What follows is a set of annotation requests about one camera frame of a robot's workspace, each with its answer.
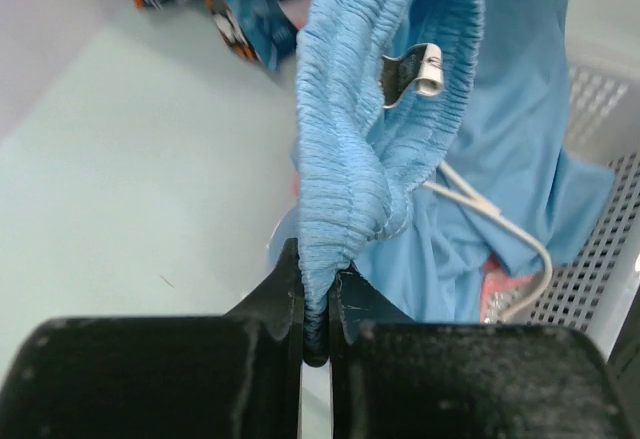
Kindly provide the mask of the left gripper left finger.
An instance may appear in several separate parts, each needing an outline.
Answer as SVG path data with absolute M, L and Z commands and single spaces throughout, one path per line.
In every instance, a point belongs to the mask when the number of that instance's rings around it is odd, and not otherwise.
M 1 389 L 5 438 L 296 438 L 304 294 L 297 243 L 221 316 L 55 318 Z

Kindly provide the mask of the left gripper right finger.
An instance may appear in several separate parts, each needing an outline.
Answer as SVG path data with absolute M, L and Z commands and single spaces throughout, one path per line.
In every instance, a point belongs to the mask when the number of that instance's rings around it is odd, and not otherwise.
M 624 438 L 590 339 L 560 326 L 423 324 L 355 269 L 329 292 L 337 438 Z

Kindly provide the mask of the light blue shorts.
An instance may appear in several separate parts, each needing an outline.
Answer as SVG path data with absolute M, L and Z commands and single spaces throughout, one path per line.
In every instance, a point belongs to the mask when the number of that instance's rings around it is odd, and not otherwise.
M 422 322 L 476 322 L 485 266 L 542 270 L 536 249 L 440 194 L 475 189 L 573 261 L 614 173 L 564 145 L 569 0 L 312 0 L 298 35 L 297 237 L 305 344 L 324 352 L 328 292 L 356 265 Z

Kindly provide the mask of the pink shorts in basket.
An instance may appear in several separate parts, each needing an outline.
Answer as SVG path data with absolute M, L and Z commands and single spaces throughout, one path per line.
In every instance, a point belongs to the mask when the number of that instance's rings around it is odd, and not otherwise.
M 480 297 L 480 319 L 485 320 L 487 318 L 487 311 L 492 297 L 527 284 L 533 277 L 533 274 L 510 276 L 502 268 L 499 259 L 494 254 L 491 254 L 484 265 L 484 280 Z

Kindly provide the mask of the blue leaf print shorts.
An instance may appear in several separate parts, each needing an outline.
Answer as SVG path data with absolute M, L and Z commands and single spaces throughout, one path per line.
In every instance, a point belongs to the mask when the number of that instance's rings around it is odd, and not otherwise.
M 205 0 L 227 46 L 270 71 L 294 52 L 297 29 L 278 0 Z

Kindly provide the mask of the white plastic laundry basket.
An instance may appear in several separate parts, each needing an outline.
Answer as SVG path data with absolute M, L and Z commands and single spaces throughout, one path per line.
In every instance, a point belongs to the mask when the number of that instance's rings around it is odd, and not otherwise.
M 516 324 L 570 327 L 610 356 L 639 288 L 639 61 L 571 38 L 566 148 L 616 174 L 608 203 L 577 258 L 555 269 Z

